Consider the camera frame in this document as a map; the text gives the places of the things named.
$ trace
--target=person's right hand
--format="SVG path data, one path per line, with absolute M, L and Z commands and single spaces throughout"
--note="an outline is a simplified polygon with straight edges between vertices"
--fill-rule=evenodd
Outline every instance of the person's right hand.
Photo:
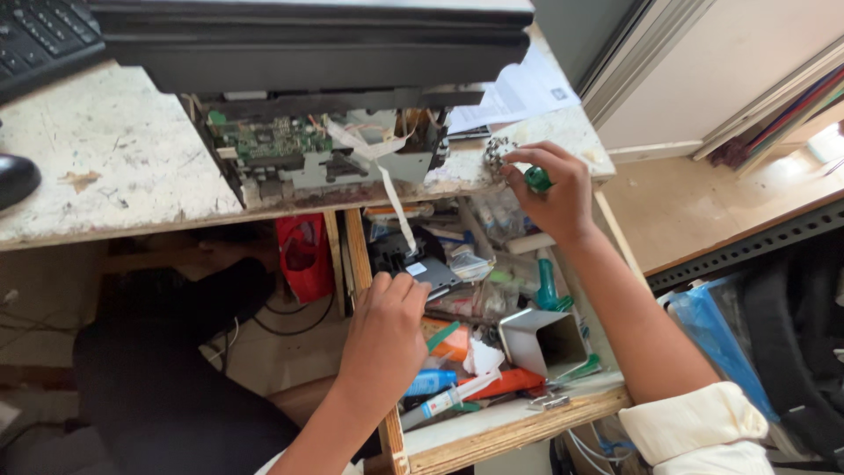
M 592 179 L 585 163 L 548 141 L 523 145 L 503 159 L 508 165 L 501 173 L 522 209 L 564 250 L 600 232 L 592 221 Z M 531 190 L 522 172 L 510 165 L 517 161 L 543 168 L 551 188 L 544 193 Z
M 380 421 L 414 382 L 428 356 L 419 327 L 430 283 L 379 272 L 354 308 L 335 385 Z

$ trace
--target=black pants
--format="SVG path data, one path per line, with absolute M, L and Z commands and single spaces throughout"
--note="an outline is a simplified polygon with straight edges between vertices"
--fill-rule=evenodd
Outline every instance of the black pants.
M 299 429 L 287 416 L 197 349 L 236 315 L 254 315 L 274 288 L 260 262 L 244 259 L 79 333 L 83 412 L 124 473 L 252 475 L 293 442 Z

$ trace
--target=perforated metal rack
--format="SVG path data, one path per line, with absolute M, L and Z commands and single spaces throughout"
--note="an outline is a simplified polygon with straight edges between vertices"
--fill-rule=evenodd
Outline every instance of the perforated metal rack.
M 784 248 L 789 244 L 839 227 L 844 227 L 844 199 L 807 211 L 800 216 L 757 232 L 753 236 L 649 276 L 647 285 L 653 292 L 674 287 L 714 270 Z

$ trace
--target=green circuit board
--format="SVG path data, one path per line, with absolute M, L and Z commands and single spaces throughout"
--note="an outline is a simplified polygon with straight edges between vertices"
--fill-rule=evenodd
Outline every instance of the green circuit board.
M 325 117 L 314 117 L 324 126 Z M 332 149 L 331 137 L 315 127 L 308 117 L 278 117 L 271 123 L 229 122 L 211 111 L 208 127 L 217 147 L 235 147 L 243 161 L 274 158 Z

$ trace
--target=red bag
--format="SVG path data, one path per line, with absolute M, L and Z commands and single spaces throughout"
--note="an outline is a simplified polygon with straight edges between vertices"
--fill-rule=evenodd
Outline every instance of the red bag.
M 281 271 L 300 304 L 334 292 L 334 268 L 322 213 L 275 220 Z

